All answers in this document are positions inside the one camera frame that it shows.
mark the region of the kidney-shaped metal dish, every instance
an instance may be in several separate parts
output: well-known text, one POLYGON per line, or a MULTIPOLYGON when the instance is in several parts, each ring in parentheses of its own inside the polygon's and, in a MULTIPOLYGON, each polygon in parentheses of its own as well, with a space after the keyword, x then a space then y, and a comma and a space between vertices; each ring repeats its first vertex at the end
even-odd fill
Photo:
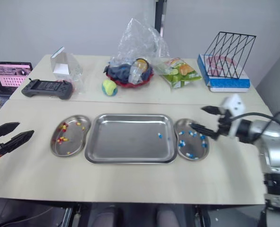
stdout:
POLYGON ((103 114, 88 139, 93 163, 169 163, 177 156, 172 120, 161 114, 103 114))
POLYGON ((177 136, 177 146, 179 155, 190 161, 203 160, 209 153, 208 138, 191 127, 191 123, 197 123, 190 119, 180 119, 175 123, 175 133, 177 136), (180 146, 180 141, 184 141, 185 145, 180 146))
POLYGON ((86 135, 90 126, 90 120, 82 115, 71 116, 63 120, 52 135, 50 145, 53 154, 67 157, 81 151, 85 146, 86 135))

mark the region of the laptop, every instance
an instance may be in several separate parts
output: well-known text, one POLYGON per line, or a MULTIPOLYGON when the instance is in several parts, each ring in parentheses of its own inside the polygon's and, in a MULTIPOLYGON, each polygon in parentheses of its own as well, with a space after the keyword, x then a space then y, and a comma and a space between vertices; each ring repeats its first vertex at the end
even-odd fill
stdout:
POLYGON ((0 61, 0 107, 33 70, 29 62, 0 61))

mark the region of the snack bag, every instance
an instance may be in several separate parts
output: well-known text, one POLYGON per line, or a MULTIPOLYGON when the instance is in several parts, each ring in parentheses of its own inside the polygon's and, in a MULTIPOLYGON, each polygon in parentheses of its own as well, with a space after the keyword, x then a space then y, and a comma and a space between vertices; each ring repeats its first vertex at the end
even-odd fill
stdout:
POLYGON ((201 79, 201 76, 180 58, 171 59, 165 64, 169 74, 162 75, 172 88, 183 87, 191 81, 201 79))

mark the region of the white table surface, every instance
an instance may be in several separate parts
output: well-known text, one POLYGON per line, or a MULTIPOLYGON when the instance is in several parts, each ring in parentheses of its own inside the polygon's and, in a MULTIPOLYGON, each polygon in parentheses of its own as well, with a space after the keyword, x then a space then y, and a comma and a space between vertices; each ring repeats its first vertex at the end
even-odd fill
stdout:
MULTIPOLYGON (((85 159, 84 150, 73 157, 62 158, 53 155, 49 147, 58 123, 74 114, 86 115, 93 121, 103 113, 160 113, 167 114, 174 122, 191 118, 216 129, 217 117, 200 108, 201 105, 9 100, 0 110, 0 125, 5 122, 20 122, 20 125, 0 142, 23 131, 35 132, 26 144, 0 158, 0 197, 52 201, 264 203, 257 149, 227 137, 220 137, 217 142, 210 140, 210 153, 202 161, 190 162, 178 156, 173 163, 159 165, 92 164, 85 159)), ((251 105, 247 111, 270 114, 265 105, 251 105)))
MULTIPOLYGON (((195 104, 195 105, 219 105, 223 98, 231 93, 210 92, 204 80, 177 89, 171 89, 170 85, 160 76, 155 75, 151 81, 139 88, 119 87, 118 94, 108 97, 103 94, 101 85, 107 76, 103 73, 105 66, 110 60, 109 56, 75 56, 83 68, 83 79, 85 86, 84 94, 74 94, 71 101, 96 101, 96 102, 118 102, 118 103, 155 103, 155 104, 195 104)), ((200 70, 196 59, 184 59, 198 73, 200 70)), ((32 79, 56 80, 52 73, 50 55, 46 55, 38 63, 29 75, 32 79)), ((34 96, 26 97, 21 93, 22 88, 29 80, 15 91, 10 99, 13 100, 51 100, 57 97, 34 96)), ((265 105, 263 100, 253 86, 249 92, 240 93, 245 105, 265 105)))

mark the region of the plastic bag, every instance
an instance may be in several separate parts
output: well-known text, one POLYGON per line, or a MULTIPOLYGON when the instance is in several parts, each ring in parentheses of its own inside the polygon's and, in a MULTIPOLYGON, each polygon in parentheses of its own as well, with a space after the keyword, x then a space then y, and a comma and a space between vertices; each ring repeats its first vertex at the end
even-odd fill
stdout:
POLYGON ((162 76, 172 88, 183 87, 191 81, 201 79, 201 76, 180 58, 167 61, 164 71, 169 72, 162 76))
POLYGON ((51 67, 57 80, 66 80, 72 83, 74 93, 84 92, 82 68, 71 53, 64 51, 64 47, 51 56, 51 67))
POLYGON ((147 69, 151 66, 158 73, 160 65, 164 66, 162 57, 169 57, 167 44, 148 22, 147 17, 141 14, 128 23, 118 46, 118 54, 111 58, 109 68, 130 65, 133 70, 130 70, 129 79, 124 78, 121 82, 139 84, 143 82, 143 77, 139 75, 144 71, 141 67, 136 69, 141 65, 136 61, 144 59, 149 62, 147 69))

